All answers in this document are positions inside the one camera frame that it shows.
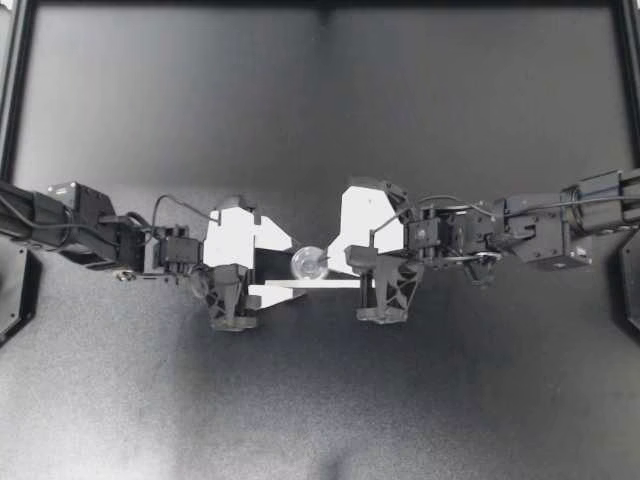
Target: transparent sphere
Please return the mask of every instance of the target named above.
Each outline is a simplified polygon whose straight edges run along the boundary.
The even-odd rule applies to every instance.
[[[302,247],[291,258],[291,273],[299,280],[319,280],[329,274],[327,252],[318,247]]]

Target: black wire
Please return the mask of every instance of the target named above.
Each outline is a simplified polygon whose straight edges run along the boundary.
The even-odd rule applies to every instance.
[[[473,210],[475,210],[476,212],[482,213],[483,215],[486,215],[487,217],[493,218],[495,217],[495,215],[493,213],[491,213],[488,210],[485,210],[482,207],[479,207],[477,205],[474,205],[473,203],[467,203],[464,200],[455,197],[453,195],[429,195],[428,197],[423,197],[420,200],[418,200],[417,204],[420,205],[422,203],[426,203],[426,202],[431,202],[433,200],[451,200],[453,202],[458,202],[463,204],[463,207],[466,208],[471,208]]]
[[[143,227],[147,227],[147,228],[151,227],[151,224],[149,222],[147,222],[147,220],[142,215],[140,215],[138,212],[127,212],[125,214],[125,216],[134,219],[136,222],[138,222]]]
[[[418,200],[416,202],[415,205],[421,205],[423,203],[426,202],[431,202],[433,200],[451,200],[454,202],[458,202],[461,203],[463,205],[461,205],[462,207],[464,207],[465,209],[473,209],[476,210],[477,212],[482,213],[483,215],[486,215],[490,218],[495,217],[495,215],[493,213],[491,213],[488,210],[485,210],[484,208],[478,207],[477,205],[474,205],[472,203],[466,203],[464,200],[455,197],[453,195],[429,195],[428,197],[422,197],[420,200]],[[387,221],[385,221],[382,225],[380,225],[378,228],[374,228],[373,230],[369,231],[369,236],[372,237],[374,236],[376,233],[378,233],[380,230],[382,230],[384,227],[386,227],[387,225],[389,225],[391,222],[393,222],[396,218],[399,218],[401,215],[403,215],[405,212],[407,212],[408,210],[411,210],[414,207],[413,204],[408,205],[407,207],[399,210],[398,212],[396,212],[396,214],[389,218]]]
[[[581,200],[568,200],[566,202],[545,203],[542,205],[532,205],[516,212],[508,213],[504,217],[518,217],[525,215],[529,212],[535,212],[537,210],[550,210],[553,208],[573,207],[577,205],[588,205],[590,203],[607,203],[607,202],[619,202],[625,200],[638,200],[640,201],[640,195],[617,195],[615,197],[597,197],[597,198],[584,198]]]
[[[98,240],[111,245],[112,247],[118,247],[119,245],[115,242],[112,242],[111,240],[105,238],[98,230],[96,230],[93,227],[90,227],[89,225],[84,225],[82,223],[36,223],[33,222],[31,220],[29,220],[27,217],[25,217],[20,210],[18,210],[16,207],[14,207],[11,202],[9,202],[9,200],[7,200],[3,195],[0,195],[0,203],[7,209],[9,210],[13,215],[15,215],[15,217],[20,220],[22,223],[24,223],[25,225],[27,225],[30,228],[36,229],[36,230],[65,230],[65,229],[71,229],[71,228],[77,228],[79,230],[84,230],[88,233],[90,233],[91,235],[93,235],[94,237],[96,237]]]
[[[151,216],[151,225],[149,226],[150,229],[150,235],[147,237],[147,239],[144,241],[144,243],[142,245],[147,245],[152,238],[154,238],[154,234],[155,234],[155,230],[156,230],[156,219],[158,217],[158,207],[160,207],[160,203],[162,202],[162,200],[171,200],[173,203],[180,205],[183,208],[186,208],[187,210],[195,213],[196,215],[203,217],[207,220],[207,222],[218,222],[217,219],[215,218],[211,218],[210,215],[207,215],[206,213],[202,212],[201,210],[198,210],[196,207],[194,207],[193,205],[190,205],[187,202],[183,202],[182,200],[178,200],[176,197],[174,197],[171,194],[165,193],[160,195],[157,199],[156,199],[156,203],[153,206],[153,215]]]

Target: black aluminum frame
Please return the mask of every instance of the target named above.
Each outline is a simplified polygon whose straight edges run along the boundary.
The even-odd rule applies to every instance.
[[[24,95],[25,80],[27,78],[27,66],[31,51],[31,39],[34,31],[36,11],[41,4],[60,3],[55,0],[15,0],[11,27],[8,36],[8,45],[5,51],[5,61],[0,78],[0,180],[11,182],[13,178],[13,166],[15,162],[16,140],[20,127],[20,114]],[[97,3],[115,3],[98,1]],[[211,2],[212,4],[226,4],[229,2]],[[329,14],[334,8],[341,6],[447,6],[455,7],[461,5],[482,7],[482,6],[526,6],[540,5],[540,2],[519,2],[519,1],[488,1],[486,3],[469,1],[422,1],[422,2],[357,2],[357,1],[308,1],[308,2],[262,2],[274,4],[274,6],[299,6],[316,8],[320,12]],[[583,0],[583,1],[563,1],[545,0],[545,5],[603,5],[609,6],[613,10],[615,31],[617,36],[618,53],[620,56],[624,87],[627,96],[627,114],[631,130],[631,141],[633,143],[634,156],[640,155],[640,34],[638,28],[638,6],[636,0]],[[243,5],[250,7],[256,5],[254,2],[238,2],[231,5]]]

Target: gray table surface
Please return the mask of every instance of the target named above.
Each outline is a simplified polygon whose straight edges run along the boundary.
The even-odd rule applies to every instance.
[[[492,199],[634,166],[604,8],[43,7],[26,91],[17,185],[145,215],[242,192],[321,246],[350,175]],[[0,478],[637,478],[622,240],[582,270],[508,259],[487,290],[428,274],[406,325],[323,292],[243,335],[184,288],[43,258],[0,348]]]

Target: black mounting plate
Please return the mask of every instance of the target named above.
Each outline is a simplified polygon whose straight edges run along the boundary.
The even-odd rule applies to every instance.
[[[27,248],[0,239],[0,344],[35,315],[40,271]]]

